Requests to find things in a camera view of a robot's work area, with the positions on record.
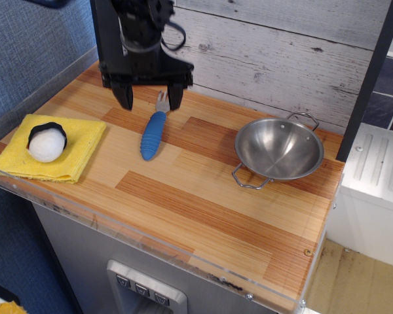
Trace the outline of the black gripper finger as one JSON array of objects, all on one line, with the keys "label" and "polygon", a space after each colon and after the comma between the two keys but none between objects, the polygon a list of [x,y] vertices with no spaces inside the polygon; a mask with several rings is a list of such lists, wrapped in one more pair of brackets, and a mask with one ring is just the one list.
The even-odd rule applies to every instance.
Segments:
[{"label": "black gripper finger", "polygon": [[131,111],[134,102],[132,86],[130,84],[123,84],[113,81],[111,83],[111,89],[113,95],[115,96],[121,107],[126,109],[127,111]]},{"label": "black gripper finger", "polygon": [[180,108],[183,93],[186,89],[187,86],[180,83],[168,85],[168,100],[171,111],[175,111]]}]

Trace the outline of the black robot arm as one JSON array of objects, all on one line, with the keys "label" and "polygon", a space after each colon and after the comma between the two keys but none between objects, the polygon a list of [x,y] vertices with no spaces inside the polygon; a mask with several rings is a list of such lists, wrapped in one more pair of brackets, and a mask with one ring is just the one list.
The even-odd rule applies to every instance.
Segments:
[{"label": "black robot arm", "polygon": [[104,87],[121,107],[131,110],[134,85],[166,86],[170,110],[181,105],[193,83],[193,64],[166,53],[162,38],[171,22],[172,1],[91,1],[92,18]]}]

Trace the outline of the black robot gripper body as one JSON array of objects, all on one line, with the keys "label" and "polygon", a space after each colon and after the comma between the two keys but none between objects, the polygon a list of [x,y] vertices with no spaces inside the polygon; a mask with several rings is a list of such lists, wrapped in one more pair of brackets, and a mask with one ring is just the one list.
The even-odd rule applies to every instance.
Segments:
[{"label": "black robot gripper body", "polygon": [[124,69],[111,75],[113,81],[130,85],[193,84],[193,64],[169,56],[162,48],[162,39],[144,49],[125,47],[123,50]]}]

